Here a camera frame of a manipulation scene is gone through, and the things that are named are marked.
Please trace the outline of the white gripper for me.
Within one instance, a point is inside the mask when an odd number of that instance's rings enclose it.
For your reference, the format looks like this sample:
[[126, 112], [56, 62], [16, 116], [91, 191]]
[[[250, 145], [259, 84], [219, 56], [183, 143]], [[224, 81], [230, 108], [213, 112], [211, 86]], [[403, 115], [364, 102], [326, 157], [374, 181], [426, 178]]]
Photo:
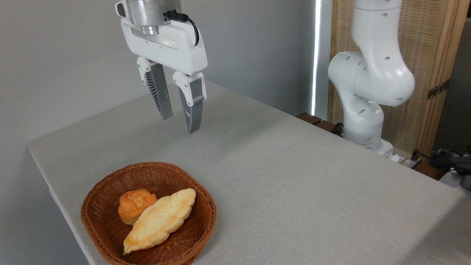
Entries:
[[171, 21], [159, 27], [158, 35], [145, 35], [125, 18], [121, 26], [132, 53], [140, 56], [137, 66], [156, 104], [160, 116], [173, 116], [163, 65], [176, 72], [172, 79], [179, 88], [182, 109], [189, 134], [199, 130], [203, 101], [207, 99], [205, 78], [201, 73], [208, 65], [205, 45], [199, 37], [195, 45], [195, 29], [187, 22]]

